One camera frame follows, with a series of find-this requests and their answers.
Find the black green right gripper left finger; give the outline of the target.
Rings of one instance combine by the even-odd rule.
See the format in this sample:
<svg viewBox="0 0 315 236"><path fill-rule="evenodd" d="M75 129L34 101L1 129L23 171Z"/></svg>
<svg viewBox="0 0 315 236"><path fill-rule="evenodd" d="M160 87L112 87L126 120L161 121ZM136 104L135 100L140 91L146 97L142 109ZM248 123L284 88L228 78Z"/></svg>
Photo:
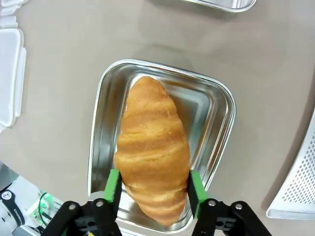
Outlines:
<svg viewBox="0 0 315 236"><path fill-rule="evenodd" d="M112 169L104 191L84 205L64 202L47 225L45 236L121 236L116 222L122 193L122 177Z"/></svg>

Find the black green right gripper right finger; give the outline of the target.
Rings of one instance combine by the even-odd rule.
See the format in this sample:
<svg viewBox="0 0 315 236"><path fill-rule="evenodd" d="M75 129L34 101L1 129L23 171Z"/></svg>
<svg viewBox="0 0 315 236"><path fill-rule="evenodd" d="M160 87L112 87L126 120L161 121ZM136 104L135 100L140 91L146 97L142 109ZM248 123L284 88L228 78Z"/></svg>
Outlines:
<svg viewBox="0 0 315 236"><path fill-rule="evenodd" d="M244 201L226 205L209 198L197 171L188 178L188 197L194 219L193 236L213 236L221 231L226 236L271 236L252 208Z"/></svg>

